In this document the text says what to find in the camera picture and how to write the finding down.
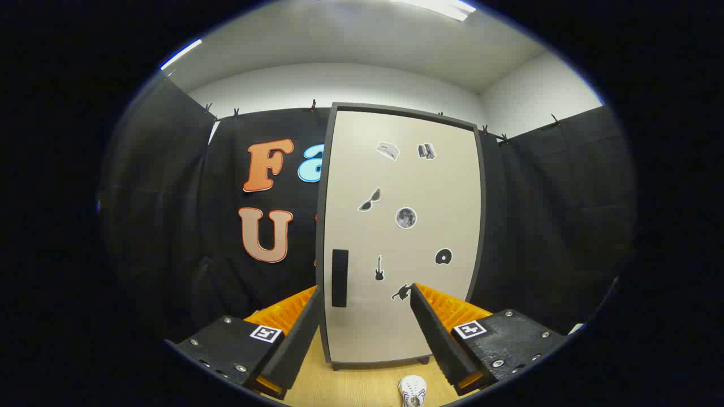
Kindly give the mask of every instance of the black fabric backdrop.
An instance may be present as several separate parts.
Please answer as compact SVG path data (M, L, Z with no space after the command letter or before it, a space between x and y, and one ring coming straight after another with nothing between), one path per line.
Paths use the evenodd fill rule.
M314 285L319 183L297 171L303 152L324 143L329 109L227 117L207 145L214 118L172 83L156 80L140 99L108 154L101 218L119 280L156 333L182 340L221 315L246 317ZM244 192L248 148L285 138L294 151L278 175L268 172L274 186ZM481 271L471 302L518 309L565 334L600 304L629 250L635 188L623 135L601 107L519 135L500 152L505 180L489 193L507 195L505 242L491 240L504 256ZM264 248L274 245L269 212L293 214L282 261L246 253L243 206L263 212Z
M510 139L508 262L481 306L511 307L559 333L585 322L631 254L635 174L606 106Z
M161 76L131 103L106 151L99 199L111 264L156 334L194 329L198 185L214 117Z
M314 113L308 109L283 109L227 117L219 123L209 144L201 183L201 224L207 257L194 282L197 298L193 320L197 327L206 326L222 314L246 317L316 284L314 215L319 182L304 182L297 171L306 160L304 151L324 143L328 119L329 108ZM274 181L271 189L244 192L251 158L248 148L285 138L294 143L294 151L280 152L283 161L278 175L268 171L269 179ZM264 214L258 223L259 244L264 248L274 245L269 211L293 214L283 260L266 263L245 251L238 214L244 206Z

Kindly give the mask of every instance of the orange letter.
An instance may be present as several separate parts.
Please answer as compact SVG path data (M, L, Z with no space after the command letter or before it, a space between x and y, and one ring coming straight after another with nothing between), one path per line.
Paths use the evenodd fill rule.
M251 153L251 163L249 164L249 179L244 182L245 192L268 190L274 184L274 181L266 177L266 171L270 169L272 174L279 174L282 171L283 158L282 153L278 151L269 156L272 150L282 150L289 154L294 151L294 143L285 138L250 146L247 151Z
M277 263L287 256L287 225L294 216L287 211L269 212L269 218L274 223L274 247L266 250L259 245L259 220L263 215L262 211L255 208L239 209L241 242L246 253L253 258L267 263Z

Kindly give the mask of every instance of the moon sticker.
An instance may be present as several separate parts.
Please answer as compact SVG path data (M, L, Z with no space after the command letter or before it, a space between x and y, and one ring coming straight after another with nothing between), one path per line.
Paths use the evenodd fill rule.
M401 229L411 229L417 225L417 213L412 208L402 208L397 211L395 221Z

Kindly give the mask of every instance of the black metal plate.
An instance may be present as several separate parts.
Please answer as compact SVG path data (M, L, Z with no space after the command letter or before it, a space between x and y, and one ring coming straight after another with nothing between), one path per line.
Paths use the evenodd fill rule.
M481 333L475 323L485 332ZM456 327L452 336L478 364L481 372L489 372L497 380L534 365L565 339L513 309L505 309L460 327L464 326L468 327L467 334L465 328ZM496 361L503 361L503 364L495 367Z
M231 322L226 323L226 318L230 318ZM207 369L244 385L261 371L283 340L284 332L281 330L225 316L178 343L175 348L200 361ZM245 372L238 370L237 365L244 366Z

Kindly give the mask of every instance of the guitar sticker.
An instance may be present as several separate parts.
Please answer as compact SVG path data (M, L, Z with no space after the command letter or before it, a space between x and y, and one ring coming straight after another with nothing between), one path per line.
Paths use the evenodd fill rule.
M377 256L377 268L374 270L374 279L377 281L384 280L384 270L382 269L382 255Z

